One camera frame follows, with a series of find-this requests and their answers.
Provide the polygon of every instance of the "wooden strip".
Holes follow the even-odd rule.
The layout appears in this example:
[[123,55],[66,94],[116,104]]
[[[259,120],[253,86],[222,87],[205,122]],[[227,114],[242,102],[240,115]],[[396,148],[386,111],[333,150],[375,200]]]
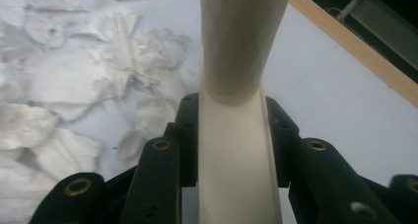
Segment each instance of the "wooden strip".
[[290,0],[289,3],[380,77],[400,96],[418,108],[418,84],[329,16],[314,1]]

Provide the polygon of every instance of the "tissue pile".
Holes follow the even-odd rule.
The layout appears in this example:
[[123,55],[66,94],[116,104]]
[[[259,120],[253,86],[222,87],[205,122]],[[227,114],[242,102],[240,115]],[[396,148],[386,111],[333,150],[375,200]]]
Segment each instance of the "tissue pile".
[[0,0],[0,223],[70,175],[135,166],[193,93],[190,39],[142,26],[132,1],[149,0]]

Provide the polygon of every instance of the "table surface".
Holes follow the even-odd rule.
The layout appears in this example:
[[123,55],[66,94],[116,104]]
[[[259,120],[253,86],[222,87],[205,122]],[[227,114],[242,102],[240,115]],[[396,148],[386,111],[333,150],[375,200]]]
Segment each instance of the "table surface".
[[[304,0],[298,1],[291,1],[298,9],[301,6],[297,3],[307,4]],[[142,27],[167,27],[191,37],[183,67],[197,71],[200,64],[199,0],[127,0],[125,4],[145,16]],[[264,71],[266,95],[284,108],[299,126],[302,137],[330,142],[359,175],[386,186],[393,175],[417,174],[416,85],[409,85],[409,90],[402,85],[404,78],[396,76],[402,97],[396,92],[399,86],[393,85],[390,77],[382,80],[377,76],[379,69],[378,73],[371,71],[384,61],[371,61],[367,54],[363,55],[365,59],[359,60],[355,52],[345,49],[346,41],[335,41],[293,6],[289,5],[286,10]],[[192,90],[198,91],[197,85]],[[78,133],[104,142],[107,149],[101,158],[100,172],[107,179],[120,172],[110,147],[117,144],[131,126],[129,121],[122,121],[122,117],[133,113],[134,105],[129,97],[125,99],[122,107],[126,108],[121,115],[114,110],[119,107],[118,102],[108,100],[94,107],[83,119],[68,125]],[[107,112],[106,117],[100,115],[101,111]],[[112,123],[126,123],[126,126],[115,129]],[[296,223],[287,191],[281,189],[280,194],[283,223]],[[197,223],[197,198],[194,188],[184,190],[183,223]]]

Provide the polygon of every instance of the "white tube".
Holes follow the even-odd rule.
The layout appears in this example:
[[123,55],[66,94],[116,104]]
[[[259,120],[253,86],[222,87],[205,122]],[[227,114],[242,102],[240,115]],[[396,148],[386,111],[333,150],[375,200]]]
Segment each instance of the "white tube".
[[288,0],[200,0],[206,86],[257,88]]

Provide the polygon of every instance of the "beige cylindrical object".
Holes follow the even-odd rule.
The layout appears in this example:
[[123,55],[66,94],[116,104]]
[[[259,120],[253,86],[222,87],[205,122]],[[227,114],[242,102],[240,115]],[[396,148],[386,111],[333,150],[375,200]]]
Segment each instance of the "beige cylindrical object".
[[200,0],[206,86],[216,93],[258,87],[288,0]]

